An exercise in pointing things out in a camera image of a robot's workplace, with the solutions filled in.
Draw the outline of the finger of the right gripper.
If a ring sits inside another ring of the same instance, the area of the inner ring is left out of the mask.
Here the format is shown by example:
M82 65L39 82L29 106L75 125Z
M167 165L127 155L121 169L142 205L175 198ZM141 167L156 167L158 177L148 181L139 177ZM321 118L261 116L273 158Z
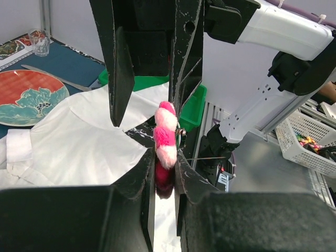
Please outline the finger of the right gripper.
M135 84L119 1L90 1L108 74L110 118L119 127Z
M169 102L179 116L202 81L204 1L175 1Z

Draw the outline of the white button-up shirt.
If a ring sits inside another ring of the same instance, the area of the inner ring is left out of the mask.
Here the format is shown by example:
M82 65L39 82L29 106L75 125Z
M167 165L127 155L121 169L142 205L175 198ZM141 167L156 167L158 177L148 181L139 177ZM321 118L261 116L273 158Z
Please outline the white button-up shirt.
M113 251L114 183L152 148L167 83L131 94L110 119L107 87L72 95L1 139L1 251Z

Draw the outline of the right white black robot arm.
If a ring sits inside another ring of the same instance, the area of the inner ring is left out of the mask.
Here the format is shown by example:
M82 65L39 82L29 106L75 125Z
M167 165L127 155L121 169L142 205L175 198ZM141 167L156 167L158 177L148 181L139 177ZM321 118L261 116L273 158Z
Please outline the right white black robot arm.
M335 25L281 1L91 1L118 127L136 76L168 76L177 114L202 81L203 37L277 50L268 82L206 136L204 165L228 160L276 106L317 91L335 68Z

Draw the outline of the pink flower brooch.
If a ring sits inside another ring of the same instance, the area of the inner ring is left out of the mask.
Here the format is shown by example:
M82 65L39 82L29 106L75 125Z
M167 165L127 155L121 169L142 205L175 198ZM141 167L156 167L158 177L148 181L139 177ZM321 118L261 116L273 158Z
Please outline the pink flower brooch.
M153 139L155 144L155 189L161 199L168 199L175 183L177 149L186 131L180 127L172 103L162 101L155 115Z

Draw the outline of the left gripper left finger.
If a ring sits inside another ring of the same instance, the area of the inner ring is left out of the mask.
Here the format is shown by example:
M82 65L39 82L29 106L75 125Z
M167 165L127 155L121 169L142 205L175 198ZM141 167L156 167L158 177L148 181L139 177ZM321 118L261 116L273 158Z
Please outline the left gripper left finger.
M112 209L113 251L153 251L155 183L154 149L115 183Z

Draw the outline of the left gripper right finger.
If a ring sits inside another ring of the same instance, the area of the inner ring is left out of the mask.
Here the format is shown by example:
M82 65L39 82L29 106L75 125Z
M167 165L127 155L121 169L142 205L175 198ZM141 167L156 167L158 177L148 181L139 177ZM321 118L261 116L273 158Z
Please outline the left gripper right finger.
M215 214L211 212L210 205L215 204L223 198L223 193L210 184L206 179L193 170L186 160L183 152L177 153L177 163L175 166L175 209L176 209L176 227L177 234L182 233L182 220L190 210L187 206L201 211L207 210L200 217L193 214L195 223L209 224L205 228L211 236L215 235L214 219Z

